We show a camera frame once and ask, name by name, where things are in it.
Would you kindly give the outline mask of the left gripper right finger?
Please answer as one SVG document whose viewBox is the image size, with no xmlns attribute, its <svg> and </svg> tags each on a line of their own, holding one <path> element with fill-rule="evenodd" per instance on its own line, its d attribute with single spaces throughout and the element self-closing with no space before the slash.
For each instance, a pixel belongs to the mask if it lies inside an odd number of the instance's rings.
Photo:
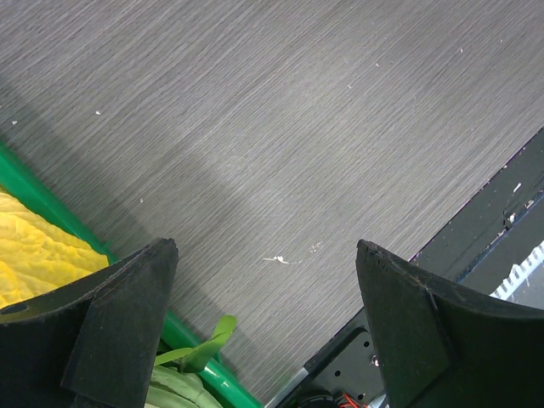
<svg viewBox="0 0 544 408">
<path fill-rule="evenodd" d="M 392 407 L 541 407 L 543 312 L 361 240 L 356 269 Z"/>
</svg>

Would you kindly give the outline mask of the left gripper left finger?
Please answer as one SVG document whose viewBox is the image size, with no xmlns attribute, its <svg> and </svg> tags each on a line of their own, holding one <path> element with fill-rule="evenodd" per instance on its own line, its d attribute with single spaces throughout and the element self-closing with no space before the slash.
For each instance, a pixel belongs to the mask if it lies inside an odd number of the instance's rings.
<svg viewBox="0 0 544 408">
<path fill-rule="evenodd" d="M 1 310 L 3 407 L 142 407 L 179 261 L 156 239 Z"/>
</svg>

